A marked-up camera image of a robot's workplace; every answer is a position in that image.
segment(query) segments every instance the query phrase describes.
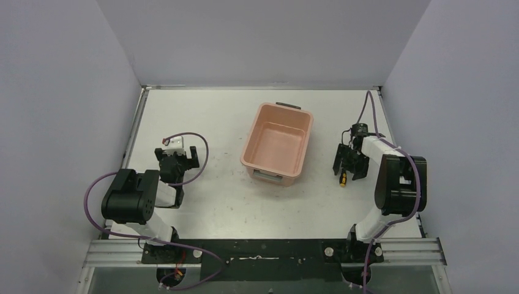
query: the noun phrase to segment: pink plastic bin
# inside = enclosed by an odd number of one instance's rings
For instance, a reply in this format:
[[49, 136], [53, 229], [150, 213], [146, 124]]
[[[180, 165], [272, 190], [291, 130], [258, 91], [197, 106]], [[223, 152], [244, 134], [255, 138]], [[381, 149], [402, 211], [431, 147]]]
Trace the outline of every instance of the pink plastic bin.
[[241, 156], [249, 175], [292, 185], [301, 175], [312, 123], [313, 115], [300, 107], [261, 104]]

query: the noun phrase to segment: gray handle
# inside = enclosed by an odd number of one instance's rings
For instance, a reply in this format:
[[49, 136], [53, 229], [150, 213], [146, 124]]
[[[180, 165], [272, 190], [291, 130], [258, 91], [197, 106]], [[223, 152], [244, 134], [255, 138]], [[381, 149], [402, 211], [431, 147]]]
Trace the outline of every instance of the gray handle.
[[286, 106], [286, 107], [292, 107], [292, 108], [295, 108], [295, 109], [301, 109], [301, 107], [299, 106], [295, 106], [295, 105], [292, 105], [292, 104], [286, 104], [286, 103], [283, 103], [283, 102], [276, 102], [277, 105], [281, 105], [281, 106]]
[[254, 176], [257, 176], [259, 178], [264, 178], [264, 179], [268, 179], [270, 181], [275, 181], [275, 182], [278, 182], [280, 183], [281, 180], [283, 179], [282, 176], [271, 176], [271, 175], [267, 175], [266, 173], [262, 173], [261, 170], [254, 170], [252, 172], [252, 175]]

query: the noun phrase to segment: bolt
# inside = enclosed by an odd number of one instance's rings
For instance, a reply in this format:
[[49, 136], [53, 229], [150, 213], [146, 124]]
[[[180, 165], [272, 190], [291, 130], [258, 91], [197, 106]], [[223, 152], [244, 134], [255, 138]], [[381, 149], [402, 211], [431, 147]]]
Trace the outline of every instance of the bolt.
[[326, 247], [326, 249], [324, 250], [324, 255], [328, 257], [334, 256], [334, 249], [331, 247]]
[[202, 252], [200, 250], [193, 250], [193, 256], [195, 258], [200, 258], [202, 256]]

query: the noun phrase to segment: white wall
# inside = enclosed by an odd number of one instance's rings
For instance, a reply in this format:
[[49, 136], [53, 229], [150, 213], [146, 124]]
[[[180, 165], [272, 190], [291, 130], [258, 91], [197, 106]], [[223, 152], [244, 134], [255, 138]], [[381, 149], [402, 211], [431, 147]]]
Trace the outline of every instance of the white wall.
[[139, 94], [94, 0], [0, 2], [1, 293], [73, 293]]
[[334, 88], [383, 84], [429, 2], [98, 0], [142, 84]]
[[454, 293], [518, 293], [519, 2], [432, 0], [383, 87]]

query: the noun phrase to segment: white table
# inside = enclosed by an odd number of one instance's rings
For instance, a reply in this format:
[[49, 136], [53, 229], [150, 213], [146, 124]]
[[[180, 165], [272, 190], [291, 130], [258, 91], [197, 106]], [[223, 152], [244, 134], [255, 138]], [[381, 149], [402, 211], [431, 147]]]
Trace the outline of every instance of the white table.
[[[390, 141], [386, 118], [376, 91], [379, 131]], [[162, 138], [179, 132], [198, 132], [209, 142], [209, 162], [195, 182], [184, 186], [179, 209], [156, 208], [181, 238], [346, 238], [374, 205], [378, 167], [370, 163], [365, 179], [342, 188], [332, 164], [341, 132], [356, 122], [365, 91], [153, 89], [149, 91], [129, 168], [159, 169], [154, 149]], [[286, 102], [314, 115], [303, 172], [293, 186], [282, 187], [251, 179], [240, 155], [259, 105]], [[373, 131], [368, 103], [361, 122]], [[186, 150], [195, 145], [200, 164], [206, 155], [197, 137], [184, 138]], [[184, 179], [198, 172], [190, 170]], [[113, 231], [134, 233], [125, 225]], [[415, 218], [396, 225], [386, 238], [420, 238]]]

